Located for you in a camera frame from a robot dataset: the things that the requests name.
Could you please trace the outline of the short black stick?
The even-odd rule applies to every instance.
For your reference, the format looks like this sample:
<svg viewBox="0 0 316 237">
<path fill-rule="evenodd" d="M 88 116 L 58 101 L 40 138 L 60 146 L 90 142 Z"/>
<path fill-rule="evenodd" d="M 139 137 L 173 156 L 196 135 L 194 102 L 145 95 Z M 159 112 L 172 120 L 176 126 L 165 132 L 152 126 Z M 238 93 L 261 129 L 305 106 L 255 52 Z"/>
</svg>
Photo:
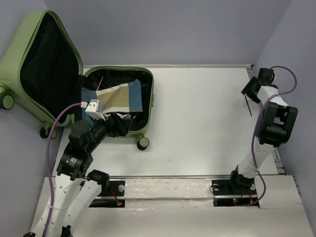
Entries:
<svg viewBox="0 0 316 237">
<path fill-rule="evenodd" d="M 249 111 L 249 113 L 250 113 L 250 116 L 252 117 L 251 108 L 250 108 L 250 105 L 249 105 L 249 102 L 248 102 L 248 99 L 247 99 L 246 95 L 244 95 L 244 98 L 245 98 L 245 101 L 246 101 L 247 108 L 248 108 L 248 111 Z"/>
</svg>

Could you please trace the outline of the red thin stick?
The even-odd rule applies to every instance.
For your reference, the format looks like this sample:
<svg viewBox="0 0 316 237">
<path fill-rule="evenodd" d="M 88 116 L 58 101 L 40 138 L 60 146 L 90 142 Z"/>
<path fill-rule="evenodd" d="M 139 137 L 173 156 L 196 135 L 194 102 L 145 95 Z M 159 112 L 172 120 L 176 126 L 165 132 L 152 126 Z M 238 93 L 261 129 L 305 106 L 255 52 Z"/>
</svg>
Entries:
<svg viewBox="0 0 316 237">
<path fill-rule="evenodd" d="M 100 86 L 101 86 L 101 83 L 102 83 L 102 81 L 103 81 L 103 78 L 104 78 L 104 77 L 101 77 L 101 79 L 100 79 L 100 81 L 99 81 L 99 84 L 98 84 L 97 89 L 96 89 L 97 91 L 99 90 L 99 88 L 100 88 Z"/>
</svg>

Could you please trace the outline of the green hard-shell suitcase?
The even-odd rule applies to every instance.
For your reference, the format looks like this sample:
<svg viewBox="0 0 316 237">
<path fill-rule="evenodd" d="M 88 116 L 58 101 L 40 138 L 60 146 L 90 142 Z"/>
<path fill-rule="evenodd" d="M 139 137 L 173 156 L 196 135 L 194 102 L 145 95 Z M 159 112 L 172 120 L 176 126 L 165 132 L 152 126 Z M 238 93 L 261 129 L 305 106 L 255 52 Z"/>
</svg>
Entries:
<svg viewBox="0 0 316 237">
<path fill-rule="evenodd" d="M 0 106 L 9 110 L 18 103 L 43 122 L 40 137 L 54 138 L 56 127 L 85 117 L 79 108 L 62 110 L 81 100 L 81 89 L 96 91 L 138 79 L 143 111 L 133 121 L 128 137 L 137 138 L 145 150 L 145 133 L 154 105 L 154 76 L 142 67 L 97 66 L 84 71 L 83 62 L 58 15 L 49 9 L 26 15 L 0 62 Z"/>
</svg>

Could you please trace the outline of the black and white headphones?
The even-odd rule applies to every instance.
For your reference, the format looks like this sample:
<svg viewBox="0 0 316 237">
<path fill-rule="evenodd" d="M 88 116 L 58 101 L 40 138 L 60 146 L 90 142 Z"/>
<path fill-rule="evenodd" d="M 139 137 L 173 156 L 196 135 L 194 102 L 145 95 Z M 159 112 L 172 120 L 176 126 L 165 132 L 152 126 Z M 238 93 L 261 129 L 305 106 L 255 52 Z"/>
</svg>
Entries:
<svg viewBox="0 0 316 237">
<path fill-rule="evenodd" d="M 103 116 L 106 119 L 110 119 L 111 121 L 114 122 L 130 122 L 133 123 L 133 121 L 136 119 L 138 116 L 138 113 L 105 113 Z"/>
</svg>

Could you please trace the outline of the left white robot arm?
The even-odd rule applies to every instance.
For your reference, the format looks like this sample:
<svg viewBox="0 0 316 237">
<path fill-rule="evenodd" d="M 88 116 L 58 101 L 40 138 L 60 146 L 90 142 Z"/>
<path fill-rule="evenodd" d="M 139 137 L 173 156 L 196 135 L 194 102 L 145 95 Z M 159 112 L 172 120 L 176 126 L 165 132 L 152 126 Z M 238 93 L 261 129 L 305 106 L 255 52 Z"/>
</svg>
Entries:
<svg viewBox="0 0 316 237">
<path fill-rule="evenodd" d="M 92 152 L 112 135 L 124 137 L 132 119 L 111 114 L 95 124 L 79 120 L 72 126 L 69 143 L 56 169 L 52 195 L 28 237 L 71 237 L 83 214 L 98 195 L 109 190 L 109 175 L 99 170 L 87 172 L 93 162 Z"/>
</svg>

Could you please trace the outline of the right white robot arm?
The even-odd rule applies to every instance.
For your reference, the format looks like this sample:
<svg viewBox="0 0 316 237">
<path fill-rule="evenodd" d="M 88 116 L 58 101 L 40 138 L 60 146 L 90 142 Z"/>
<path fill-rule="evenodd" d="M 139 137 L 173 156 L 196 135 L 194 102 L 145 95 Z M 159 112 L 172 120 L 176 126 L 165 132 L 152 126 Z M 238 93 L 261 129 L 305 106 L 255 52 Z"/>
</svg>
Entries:
<svg viewBox="0 0 316 237">
<path fill-rule="evenodd" d="M 274 84 L 276 68 L 285 69 L 292 74 L 293 89 L 279 93 L 277 85 Z M 251 138 L 250 152 L 231 172 L 230 179 L 227 181 L 231 193 L 238 194 L 243 189 L 250 189 L 266 158 L 280 145 L 288 142 L 298 109 L 288 105 L 281 96 L 293 92 L 296 86 L 297 78 L 289 68 L 272 66 L 260 68 L 258 76 L 252 77 L 241 91 L 244 96 L 261 104 L 262 107 Z"/>
</svg>

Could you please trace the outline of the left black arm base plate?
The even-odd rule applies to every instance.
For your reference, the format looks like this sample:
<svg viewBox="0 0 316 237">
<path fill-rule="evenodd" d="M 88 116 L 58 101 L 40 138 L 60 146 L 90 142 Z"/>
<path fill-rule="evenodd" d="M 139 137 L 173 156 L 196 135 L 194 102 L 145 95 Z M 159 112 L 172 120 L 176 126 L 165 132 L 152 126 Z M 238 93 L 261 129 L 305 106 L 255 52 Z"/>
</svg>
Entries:
<svg viewBox="0 0 316 237">
<path fill-rule="evenodd" d="M 90 204 L 90 208 L 124 208 L 125 180 L 111 180 L 106 191 L 102 191 Z"/>
</svg>

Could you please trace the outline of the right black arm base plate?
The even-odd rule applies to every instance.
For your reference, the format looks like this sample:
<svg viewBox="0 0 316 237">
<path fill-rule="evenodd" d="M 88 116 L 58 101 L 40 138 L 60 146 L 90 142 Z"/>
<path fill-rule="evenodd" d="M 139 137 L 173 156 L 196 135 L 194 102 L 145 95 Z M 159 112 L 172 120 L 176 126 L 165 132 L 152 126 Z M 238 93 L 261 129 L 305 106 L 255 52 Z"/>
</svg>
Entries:
<svg viewBox="0 0 316 237">
<path fill-rule="evenodd" d="M 229 179 L 215 179 L 209 188 L 214 207 L 259 206 L 256 190 L 232 186 Z"/>
</svg>

